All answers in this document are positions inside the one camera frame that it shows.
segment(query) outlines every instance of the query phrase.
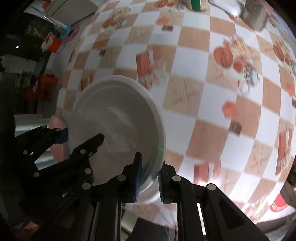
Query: metal screw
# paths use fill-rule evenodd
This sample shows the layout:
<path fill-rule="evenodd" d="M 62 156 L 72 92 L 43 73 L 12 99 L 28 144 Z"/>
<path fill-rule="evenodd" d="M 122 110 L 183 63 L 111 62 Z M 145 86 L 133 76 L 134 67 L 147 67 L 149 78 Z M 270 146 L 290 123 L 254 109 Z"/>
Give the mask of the metal screw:
<path fill-rule="evenodd" d="M 85 174 L 90 175 L 91 174 L 91 169 L 90 168 L 86 168 L 84 170 Z"/>
<path fill-rule="evenodd" d="M 173 176 L 173 181 L 175 181 L 175 182 L 178 182 L 178 181 L 181 181 L 181 177 L 180 176 L 178 176 L 178 175 L 176 175 L 176 176 Z"/>
<path fill-rule="evenodd" d="M 215 184 L 212 184 L 212 183 L 210 183 L 208 186 L 207 186 L 207 188 L 209 189 L 209 190 L 211 190 L 211 191 L 214 191 L 214 190 L 216 190 L 216 185 Z"/>
<path fill-rule="evenodd" d="M 126 179 L 125 175 L 118 175 L 117 176 L 117 180 L 119 180 L 119 181 L 124 181 L 125 179 Z"/>
<path fill-rule="evenodd" d="M 82 188 L 83 188 L 84 190 L 87 190 L 87 189 L 90 189 L 90 188 L 91 188 L 91 185 L 90 185 L 89 183 L 84 183 L 84 184 L 82 185 Z"/>

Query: checkered tablecloth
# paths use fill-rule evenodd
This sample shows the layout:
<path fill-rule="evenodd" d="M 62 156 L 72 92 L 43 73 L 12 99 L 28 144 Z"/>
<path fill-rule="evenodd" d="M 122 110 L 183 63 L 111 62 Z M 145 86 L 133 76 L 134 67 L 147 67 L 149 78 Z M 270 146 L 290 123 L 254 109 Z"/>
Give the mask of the checkered tablecloth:
<path fill-rule="evenodd" d="M 296 154 L 295 38 L 276 14 L 257 32 L 215 6 L 192 12 L 165 1 L 159 7 L 155 0 L 110 0 L 98 9 L 71 55 L 56 114 L 67 121 L 79 93 L 99 77 L 119 74 L 139 81 L 161 110 L 166 163 L 193 183 L 217 184 L 254 222 L 273 219 L 269 207 Z M 284 57 L 274 48 L 281 43 Z M 217 57 L 218 48 L 224 52 Z M 228 66 L 226 48 L 258 73 L 248 94 L 238 88 L 241 62 Z M 160 61 L 167 80 L 156 72 L 144 76 L 145 58 Z M 280 170 L 279 159 L 285 159 Z M 174 204 L 127 208 L 154 223 L 176 225 Z"/>

